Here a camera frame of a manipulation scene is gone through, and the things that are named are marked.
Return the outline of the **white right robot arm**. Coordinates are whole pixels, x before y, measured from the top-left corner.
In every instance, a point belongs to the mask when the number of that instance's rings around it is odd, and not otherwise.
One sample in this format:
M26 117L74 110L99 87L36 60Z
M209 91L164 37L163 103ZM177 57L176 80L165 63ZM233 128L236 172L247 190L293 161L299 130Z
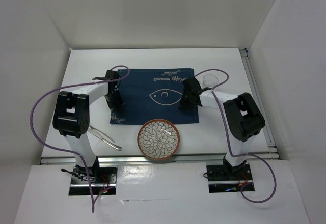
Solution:
M211 107L220 111L228 151L223 158L222 173L234 179L246 164L250 146L265 127L265 119L251 94L240 95L216 92L213 88L202 88L195 77L182 82L183 94L179 103L181 110L198 106Z

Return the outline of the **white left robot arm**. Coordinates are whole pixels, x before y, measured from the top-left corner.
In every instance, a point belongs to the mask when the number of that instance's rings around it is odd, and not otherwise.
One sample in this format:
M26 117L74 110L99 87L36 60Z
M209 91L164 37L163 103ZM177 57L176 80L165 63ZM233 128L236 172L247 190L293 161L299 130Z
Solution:
M87 135L90 105L104 97L111 111L122 112L124 102L118 90L120 80L117 71L108 70L104 77L94 78L91 84L73 92L61 91L57 97L53 127L74 152L77 173L90 183L96 182L101 172Z

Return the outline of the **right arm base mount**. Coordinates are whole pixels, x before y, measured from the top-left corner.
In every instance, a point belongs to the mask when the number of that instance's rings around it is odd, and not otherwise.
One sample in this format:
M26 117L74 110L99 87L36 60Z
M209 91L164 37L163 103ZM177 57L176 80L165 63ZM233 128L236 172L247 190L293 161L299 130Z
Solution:
M223 165L207 165L203 177L208 180L209 193L240 192L244 185L243 191L255 191L249 164L233 174L227 174Z

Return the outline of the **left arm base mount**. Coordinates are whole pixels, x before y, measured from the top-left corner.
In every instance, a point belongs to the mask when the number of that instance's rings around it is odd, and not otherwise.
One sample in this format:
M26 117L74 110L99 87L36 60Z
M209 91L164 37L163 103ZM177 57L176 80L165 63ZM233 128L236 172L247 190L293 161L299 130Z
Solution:
M90 182L93 195L115 195L117 182L117 167L102 167L99 169L97 177L91 176ZM74 167L73 170L61 169L61 172L71 175L69 196L90 195L89 185L86 175L79 174Z

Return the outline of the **blue fish placemat cloth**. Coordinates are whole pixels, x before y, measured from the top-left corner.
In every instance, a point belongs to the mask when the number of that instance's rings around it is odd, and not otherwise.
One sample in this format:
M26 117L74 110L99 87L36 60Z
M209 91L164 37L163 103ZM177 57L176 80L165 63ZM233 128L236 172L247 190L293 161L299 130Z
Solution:
M119 84L124 104L111 111L110 124L143 125L154 119L173 124L199 123L198 109L180 110L183 81L194 76L192 68L130 69Z

